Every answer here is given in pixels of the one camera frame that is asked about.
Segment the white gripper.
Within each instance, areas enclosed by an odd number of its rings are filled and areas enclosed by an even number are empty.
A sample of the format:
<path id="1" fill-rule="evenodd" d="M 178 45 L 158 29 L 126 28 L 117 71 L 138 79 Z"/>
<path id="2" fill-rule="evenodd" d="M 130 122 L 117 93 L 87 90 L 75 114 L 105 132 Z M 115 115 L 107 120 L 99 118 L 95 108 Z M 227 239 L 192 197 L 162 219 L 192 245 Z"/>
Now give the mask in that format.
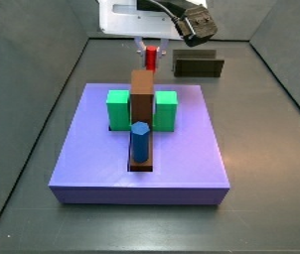
<path id="1" fill-rule="evenodd" d="M 156 64 L 163 56 L 168 39 L 180 40 L 176 21 L 188 8 L 203 5 L 206 0 L 96 0 L 99 28 L 104 34 L 131 36 L 136 53 L 144 64 L 146 45 L 142 37 L 160 38 Z"/>

